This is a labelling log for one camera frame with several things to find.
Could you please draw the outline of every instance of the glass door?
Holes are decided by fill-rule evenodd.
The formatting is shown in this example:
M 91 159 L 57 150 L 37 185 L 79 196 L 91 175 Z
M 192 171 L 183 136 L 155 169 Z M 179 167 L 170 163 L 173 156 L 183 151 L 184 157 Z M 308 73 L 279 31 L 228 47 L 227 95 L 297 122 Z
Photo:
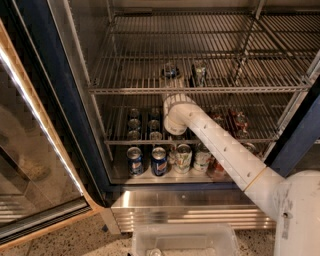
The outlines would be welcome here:
M 92 209 L 27 70 L 0 20 L 0 245 Z

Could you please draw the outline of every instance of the blue can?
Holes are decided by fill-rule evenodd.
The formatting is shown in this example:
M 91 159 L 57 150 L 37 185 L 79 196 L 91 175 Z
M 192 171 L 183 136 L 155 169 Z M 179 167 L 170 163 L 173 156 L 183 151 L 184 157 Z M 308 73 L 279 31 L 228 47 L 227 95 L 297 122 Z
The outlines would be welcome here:
M 155 147 L 151 153 L 151 171 L 155 176 L 163 176 L 167 172 L 167 154 L 162 147 Z
M 127 151 L 129 173 L 137 176 L 143 173 L 142 152 L 138 147 L 131 147 Z

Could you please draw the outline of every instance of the stainless steel panel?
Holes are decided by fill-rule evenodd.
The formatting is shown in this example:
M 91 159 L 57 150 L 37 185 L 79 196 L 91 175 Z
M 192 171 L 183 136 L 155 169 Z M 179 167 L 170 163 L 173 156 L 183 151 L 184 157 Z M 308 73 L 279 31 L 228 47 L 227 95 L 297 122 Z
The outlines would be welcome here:
M 238 190 L 126 191 L 112 206 L 122 232 L 153 223 L 229 223 L 235 229 L 275 223 Z

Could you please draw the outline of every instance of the led light strip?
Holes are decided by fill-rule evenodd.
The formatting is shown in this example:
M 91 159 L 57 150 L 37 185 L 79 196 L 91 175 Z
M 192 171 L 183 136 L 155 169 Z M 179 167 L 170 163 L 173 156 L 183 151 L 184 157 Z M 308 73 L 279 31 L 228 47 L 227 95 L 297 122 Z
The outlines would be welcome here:
M 59 157 L 61 163 L 68 172 L 70 178 L 73 180 L 75 186 L 78 188 L 81 195 L 84 194 L 82 184 L 79 181 L 79 177 L 76 177 L 76 171 L 74 170 L 73 164 L 68 157 L 62 142 L 57 135 L 54 126 L 52 125 L 46 111 L 38 98 L 38 95 L 33 88 L 33 85 L 23 68 L 23 65 L 18 58 L 18 54 L 15 52 L 14 47 L 9 40 L 2 21 L 0 20 L 0 60 L 4 64 L 9 75 L 15 82 L 17 89 L 21 93 L 22 97 L 30 107 L 32 114 L 40 124 L 40 127 L 50 144 L 53 146 L 54 151 Z

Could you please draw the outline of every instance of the wooden trim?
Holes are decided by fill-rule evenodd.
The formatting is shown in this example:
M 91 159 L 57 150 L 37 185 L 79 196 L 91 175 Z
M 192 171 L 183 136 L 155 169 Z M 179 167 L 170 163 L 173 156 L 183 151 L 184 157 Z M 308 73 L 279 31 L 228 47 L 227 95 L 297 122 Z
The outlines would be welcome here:
M 0 49 L 8 57 L 10 64 L 11 64 L 11 69 L 16 73 L 19 81 L 21 82 L 21 86 L 23 87 L 24 92 L 28 95 L 29 99 L 32 101 L 34 110 L 38 114 L 41 122 L 43 123 L 43 126 L 45 127 L 47 134 L 51 137 L 56 148 L 58 149 L 61 156 L 63 157 L 63 159 L 65 161 L 65 165 L 68 167 L 68 169 L 72 173 L 74 179 L 79 184 L 79 187 L 82 190 L 81 192 L 83 193 L 85 200 L 87 201 L 87 203 L 89 204 L 89 206 L 92 209 L 91 211 L 86 212 L 84 214 L 79 214 L 79 215 L 74 216 L 68 220 L 61 221 L 61 222 L 54 224 L 50 227 L 33 232 L 27 236 L 18 238 L 16 240 L 8 242 L 4 245 L 0 245 L 0 250 L 4 250 L 4 249 L 10 248 L 12 246 L 19 245 L 21 243 L 26 243 L 32 239 L 43 236 L 49 232 L 53 232 L 53 231 L 58 230 L 60 228 L 66 227 L 70 224 L 73 224 L 77 221 L 80 221 L 80 220 L 83 220 L 87 217 L 93 216 L 93 215 L 105 210 L 105 208 L 96 204 L 94 202 L 94 200 L 90 197 L 88 192 L 86 191 L 85 187 L 83 186 L 81 179 L 80 179 L 78 173 L 76 172 L 67 151 L 65 150 L 53 124 L 51 123 L 49 116 L 47 115 L 47 113 L 45 111 L 45 108 L 43 107 L 43 105 L 37 95 L 37 92 L 35 91 L 35 89 L 32 85 L 30 78 L 28 77 L 27 72 L 25 71 L 25 69 L 23 67 L 23 64 L 22 64 L 17 52 L 15 51 L 15 48 L 14 48 L 14 46 L 11 42 L 11 39 L 6 31 L 6 28 L 4 27 L 4 25 L 2 23 L 2 20 L 0 20 Z

